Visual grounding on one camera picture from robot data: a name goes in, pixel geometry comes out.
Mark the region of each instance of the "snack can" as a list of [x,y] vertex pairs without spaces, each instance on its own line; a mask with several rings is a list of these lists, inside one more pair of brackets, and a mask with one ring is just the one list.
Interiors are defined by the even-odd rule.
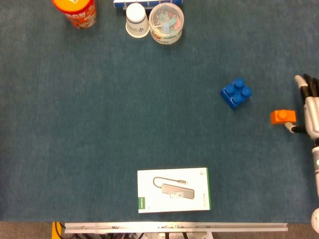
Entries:
[[52,0],[67,19],[77,28],[88,28],[96,21],[95,0]]

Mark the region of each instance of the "orange toy block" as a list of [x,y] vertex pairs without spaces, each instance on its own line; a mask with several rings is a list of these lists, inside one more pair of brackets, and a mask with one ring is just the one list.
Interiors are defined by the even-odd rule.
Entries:
[[288,110],[274,111],[270,114],[270,118],[272,124],[279,124],[285,122],[295,123],[297,121],[296,112]]

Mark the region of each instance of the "green label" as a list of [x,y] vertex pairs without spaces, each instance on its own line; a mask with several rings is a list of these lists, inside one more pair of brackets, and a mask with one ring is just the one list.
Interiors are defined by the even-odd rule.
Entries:
[[139,209],[145,209],[145,198],[139,198]]

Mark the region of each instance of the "clear plastic container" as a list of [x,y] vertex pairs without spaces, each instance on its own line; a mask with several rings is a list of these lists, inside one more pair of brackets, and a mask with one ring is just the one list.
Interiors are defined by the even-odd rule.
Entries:
[[170,45],[180,39],[184,26],[182,10],[172,3],[161,3],[150,13],[152,38],[160,44]]

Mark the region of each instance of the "orange lid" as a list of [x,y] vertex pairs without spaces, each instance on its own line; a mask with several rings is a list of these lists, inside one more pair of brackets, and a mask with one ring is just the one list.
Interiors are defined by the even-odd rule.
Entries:
[[52,0],[53,4],[64,13],[78,12],[84,9],[91,0]]

